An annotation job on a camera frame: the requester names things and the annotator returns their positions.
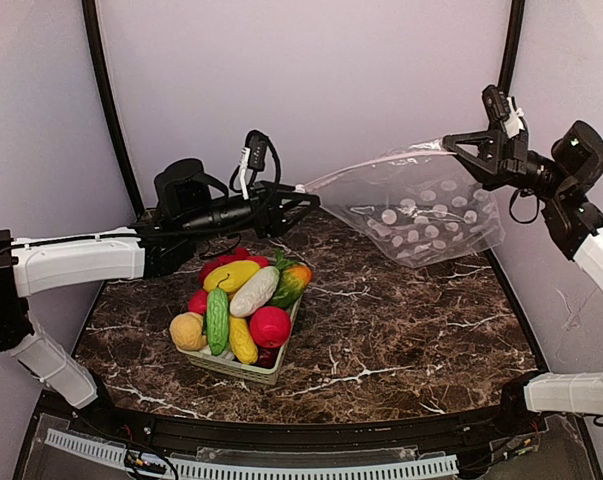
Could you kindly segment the clear dotted zip bag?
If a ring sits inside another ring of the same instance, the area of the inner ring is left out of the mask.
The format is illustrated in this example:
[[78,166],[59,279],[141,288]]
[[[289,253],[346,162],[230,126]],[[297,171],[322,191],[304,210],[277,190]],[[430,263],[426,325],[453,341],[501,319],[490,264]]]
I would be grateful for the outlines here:
[[505,239],[497,200],[441,140],[380,157],[295,187],[410,268],[480,253]]

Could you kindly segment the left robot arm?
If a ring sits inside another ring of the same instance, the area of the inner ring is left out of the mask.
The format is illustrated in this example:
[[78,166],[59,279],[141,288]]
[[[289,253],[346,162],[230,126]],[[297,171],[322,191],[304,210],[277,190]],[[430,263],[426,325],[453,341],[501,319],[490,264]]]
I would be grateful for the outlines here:
[[106,232],[36,240],[0,230],[0,352],[81,410],[107,392],[43,329],[29,311],[29,297],[77,284],[167,276],[193,258],[202,243],[245,230],[260,238],[278,237],[319,205],[316,195],[259,182],[247,195],[203,201],[174,218],[158,208]]

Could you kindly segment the green toy bitter gourd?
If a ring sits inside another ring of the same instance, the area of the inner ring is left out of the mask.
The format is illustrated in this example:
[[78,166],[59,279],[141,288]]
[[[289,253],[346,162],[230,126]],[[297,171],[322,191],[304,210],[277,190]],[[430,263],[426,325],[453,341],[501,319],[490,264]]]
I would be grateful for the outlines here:
[[211,353],[221,355],[229,341],[229,300],[227,293],[216,288],[207,298],[207,336]]

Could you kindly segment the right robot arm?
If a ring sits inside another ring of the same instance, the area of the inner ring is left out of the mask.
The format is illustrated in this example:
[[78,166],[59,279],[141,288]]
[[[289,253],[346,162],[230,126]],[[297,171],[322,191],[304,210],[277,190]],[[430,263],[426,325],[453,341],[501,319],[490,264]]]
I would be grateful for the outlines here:
[[[603,293],[603,213],[587,194],[603,175],[603,139],[577,120],[544,157],[528,147],[526,130],[446,135],[443,148],[487,191],[510,186],[542,203],[550,237]],[[502,389],[496,424],[511,431],[552,412],[603,418],[603,372],[527,373]]]

